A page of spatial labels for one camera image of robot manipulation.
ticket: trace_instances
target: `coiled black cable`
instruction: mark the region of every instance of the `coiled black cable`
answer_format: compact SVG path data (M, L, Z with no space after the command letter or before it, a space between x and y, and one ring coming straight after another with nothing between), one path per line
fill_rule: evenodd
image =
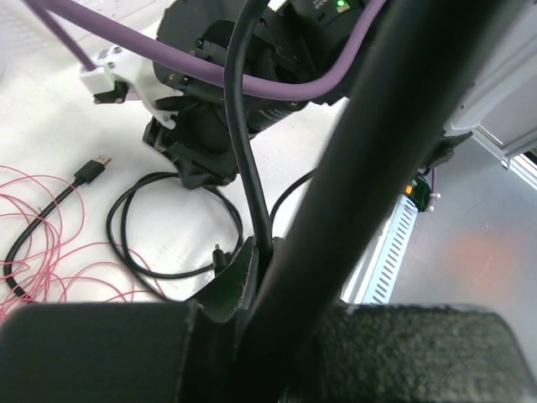
M154 172L152 174L142 177L140 180L138 180L134 184L134 186L132 186L127 191L125 191L116 200L116 202L112 205L112 208L110 209L110 212L107 215L107 221L106 221L107 238L114 254L121 260L121 262L125 265L125 267L136 277L136 279L138 280L138 283L143 288L151 292L153 295L157 296L160 300L164 300L164 301L171 301L171 300L167 298L166 296L163 296L157 290L155 290L154 287L152 287L146 281L144 277L149 277L149 278L157 279L157 280L182 280L182 279L187 279L196 275L200 275L202 273L206 273L207 271L210 271L213 269L213 264L209 264L205 267L199 268L197 270L188 271L185 273L173 273L173 274L157 273L157 272L147 270L146 268L136 263L132 254L129 251L128 240L127 240L127 219L128 219L128 211L133 202L133 198L136 192L139 191L144 186L147 186L151 183L155 183L156 181L161 181L161 180L169 179L169 178L180 178L180 176L176 172ZM243 239L242 239L243 225L242 225L241 216L238 210L235 208L235 206L233 206L233 204L229 200L227 200L227 198L223 196L222 193L218 189L216 189L215 187L209 187L209 186L204 187L203 189L205 189L206 191L209 191L211 194L213 194L214 196L222 200L222 202L224 203L224 206L229 212L229 215L232 217L232 220L235 223L235 226L237 228L237 232L238 232L237 243L231 255L228 255L229 256L228 263L231 263L237 256L243 243ZM117 242L112 232L112 221L117 211L122 206L123 206L123 210L122 210L121 222L120 222L120 242Z

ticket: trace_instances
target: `black cable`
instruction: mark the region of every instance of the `black cable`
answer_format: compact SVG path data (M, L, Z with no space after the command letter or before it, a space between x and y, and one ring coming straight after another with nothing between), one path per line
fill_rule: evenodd
M13 243L13 246L8 251L6 256L6 263L3 266L3 275L6 284L11 291L23 298L26 303L34 302L34 300L28 295L28 292L15 280L13 276L13 262L17 257L18 251L23 247L24 243L32 236L35 230L43 223L43 221L62 203L69 195L80 186L79 181L74 181L68 188L62 191L44 210L26 227L26 229L18 236Z
M242 75L250 39L258 26L259 18L268 5L269 0L247 0L244 3L227 48L224 71L227 126L248 200L255 241L259 248L260 279L263 278L263 274L272 259L272 226L270 225L269 210L263 195L258 167L255 164L248 137L242 94Z
M44 208L44 210L26 227L26 229L18 236L13 243L13 246L8 251L6 263L3 265L3 275L6 284L11 291L22 298L25 303L33 303L34 299L28 292L15 280L13 276L13 263L16 262L18 251L23 247L24 243L32 236L43 221L69 197L77 187L92 183L106 168L110 159L107 157L97 157L94 160L88 161L76 173L75 180L65 190L63 190L55 199Z
M315 170L311 170L307 174L301 176L291 186L285 189L284 193L282 193L280 197L278 197L278 200L274 203L274 206L272 207L272 210L270 211L270 223L272 224L272 226L274 225L276 214L278 214L278 210L282 206L282 204L284 204L285 200L287 200L287 198L291 196L291 194L294 191L296 191L299 187L301 187L307 181L313 178L314 174L315 174Z
M157 296L161 300L165 301L171 301L169 298L163 296L160 294L157 290L155 290L145 279L144 276L147 276L149 278L158 279L158 280L182 280L187 279L196 275L200 275L202 273L206 273L207 271L210 271L213 269L214 264L209 264L205 267L202 267L197 270L192 270L185 273L174 273L174 274L167 274L167 273L157 273L153 271L149 271L145 269L144 267L140 266L136 263L134 260L129 248L128 248L128 240L127 240L127 218L128 218L128 212L129 208L131 206L131 203L133 202L133 198L138 190L143 188L144 186L147 186L151 183L155 183L156 181L161 181L164 179L169 178L180 178L179 174L176 172L154 172L153 174L149 174L141 178L132 186L130 189L125 191L113 204L112 208L110 209L110 212L107 215L107 222L106 222L106 230L107 230L107 237L108 242L110 243L110 246L112 247L113 252L115 255L122 261L122 263L125 265L125 267L136 277L138 282L142 285L143 288L149 290L152 294ZM227 211L229 212L230 216L232 217L235 226L237 227L237 243L235 245L235 249L233 250L231 256L229 256L228 264L230 264L235 257L237 256L240 248L242 247L242 219L238 212L238 210L232 205L232 203L227 200L219 190L213 187L204 187L206 191L209 191L211 194L218 197L226 207ZM116 239L113 236L112 232L112 221L115 217L117 211L123 206L122 214L121 214L121 222L120 222L120 242L118 243Z

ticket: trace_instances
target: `pink wire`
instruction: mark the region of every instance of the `pink wire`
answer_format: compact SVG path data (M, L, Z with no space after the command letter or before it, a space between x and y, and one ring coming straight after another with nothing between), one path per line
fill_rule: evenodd
M52 200L54 200L55 196L53 195L53 193L46 186L44 186L40 181L38 181L38 178L53 179L56 181L63 182L68 186L71 186L70 182L65 181L59 177L52 176L52 175L28 175L22 172L21 170L17 170L15 168L8 167L5 165L0 165L0 169L11 170L22 176L21 178L17 178L17 179L1 184L0 188L5 188L7 186L19 183L21 181L31 180L32 182L37 184L39 187L44 189L52 198ZM90 281L105 285L109 287L110 289L112 289L115 293L117 293L115 296L105 300L105 302L114 301L116 299L122 299L123 301L127 302L128 301L127 296L131 296L130 301L133 302L135 295L140 294L140 293L148 293L148 291L146 290L135 290L134 278L132 276L130 277L131 290L127 292L121 292L115 285L105 280L98 279L96 277L83 275L88 270L94 269L99 266L103 266L104 264L111 265L111 266L118 267L118 268L124 268L121 264L116 263L116 262L97 262L97 263L89 264L85 268L79 270L75 275L72 275L72 276L60 277L58 274L55 273L55 270L57 270L59 263L63 259L73 254L76 254L82 251L83 249L88 249L90 247L97 246L97 245L106 245L106 246L108 245L108 243L105 243L105 242L89 243L87 245L83 245L78 248L75 248L71 250L70 252L68 252L67 254L61 255L61 249L66 244L76 239L81 234L81 231L85 225L86 209L85 209L84 201L79 191L77 189L74 189L74 190L79 200L81 201L81 210L82 210L81 225L78 227L76 233L68 240L61 242L61 238L62 238L63 231L64 231L64 223L63 223L63 217L61 215L59 206L56 205L58 207L56 211L58 213L58 218L59 218L59 228L56 228L49 220L46 220L46 219L42 220L44 224L44 230L45 230L45 250L39 253L31 254L31 250L33 246L33 239L32 237L30 237L29 246L28 246L28 249L26 250L26 254L24 255L24 257L21 259L17 259L17 261L11 262L13 264L17 264L18 267L15 270L13 270L13 273L10 275L10 277L28 272L30 270L30 265L28 264L28 262L31 259L43 257L43 262L41 266L39 267L39 270L37 270L36 273L29 275L28 277L19 281L19 284L21 286L24 286L24 288L29 289L28 295L34 298L35 301L39 300L39 296L42 295L42 298L43 298L42 301L46 302L50 298L49 293L50 293L51 285L53 283L60 283L62 292L57 301L67 302L68 291L78 280L90 280ZM18 210L17 213L1 214L0 217L24 217L24 219L26 220L28 224L30 223L30 218L35 219L36 217L38 217L39 211L32 208L28 203L21 200L20 198L17 198L16 196L11 196L9 194L3 194L3 193L0 193L0 196L6 199L8 202L10 202ZM148 263L140 254L138 254L136 251L133 251L133 250L131 250L131 253L142 262L142 264L145 266L147 270L151 270L149 268ZM160 283L157 280L155 280L154 283L156 284L156 287L158 288L158 290L162 294L164 294L164 290L160 286ZM20 302L21 302L21 299L19 297L8 295L6 299L2 303L0 303L0 322L5 320L5 318L8 316L8 313L13 308L17 307L17 305Z
M48 190L48 188L46 188L43 184L41 184L41 182L39 182L37 180L37 178L46 178L46 179L54 179L56 181L61 181L63 183L65 183L66 185L68 186L71 186L71 183L68 182L68 181L65 181L63 180L62 178L59 178L57 176L52 176L52 175L28 175L24 172L22 172L21 170L17 170L17 169L14 169L12 167L7 167L5 165L0 165L0 168L4 168L6 170L11 170L13 172L16 172L20 175L22 175L23 177L22 178L17 178L15 180L12 180L12 181L9 181L9 182L6 182L4 184L2 184L0 187L5 187L5 186L10 186L12 184L15 184L15 183L18 183L20 181L24 181L24 180L27 180L27 179L30 179L31 181L33 181L34 183L36 183L37 185L39 185L41 188L43 188L49 195L50 197L52 198L52 200L55 199L55 196L52 194L52 192L50 192ZM59 220L60 220L60 230L57 231L58 233L58 239L59 239L59 242L55 245L55 243L53 242L53 247L51 249L48 248L48 245L47 245L47 248L46 250L41 253L41 254L38 254L39 256L40 255L43 255L44 256L44 261L40 267L40 269L38 270L38 273L39 275L36 277L36 281L35 281L35 285L34 285L34 288L39 288L39 284L40 283L43 283L44 286L45 286L45 289L47 290L45 292L45 297L44 297L44 300L46 301L46 298L47 298L47 295L48 295L48 288L49 288L49 279L50 279L50 273L53 269L53 267L51 266L51 262L54 258L55 255L57 255L58 257L60 256L60 251L61 251L61 248L63 246L65 246L66 244L72 242L75 238L78 237L78 235L80 235L83 227L84 227L84 224L85 224L85 217L86 217L86 209L85 209L85 206L84 206L84 201L81 197L81 194L78 192L78 190L76 188L73 188L75 193L77 194L77 196L79 197L80 201L81 201L81 210L82 210L82 220L81 220L81 225L79 226L78 230L76 231L75 235L73 235L70 239L68 239L67 241L64 241L64 242L60 242L60 239L61 239L61 236L63 234L63 217L61 216L61 211L59 208L57 208L57 212L58 212L58 217L59 217Z
M430 170L430 193L436 194L436 167ZM429 197L429 203L427 203L427 208L434 208L436 203L436 196Z

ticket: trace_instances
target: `black foam padding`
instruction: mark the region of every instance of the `black foam padding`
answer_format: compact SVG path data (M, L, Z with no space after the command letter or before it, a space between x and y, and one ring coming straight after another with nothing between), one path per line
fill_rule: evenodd
M292 401L537 401L514 335L490 312L335 306L303 355Z
M0 327L0 401L219 401L233 337L193 301L26 306Z

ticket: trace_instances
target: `usb connector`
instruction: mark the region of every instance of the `usb connector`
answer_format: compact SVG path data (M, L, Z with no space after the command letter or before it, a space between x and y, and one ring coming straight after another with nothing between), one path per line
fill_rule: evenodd
M78 185L92 183L107 167L112 159L104 155L99 155L94 160L89 160L76 173L75 179Z

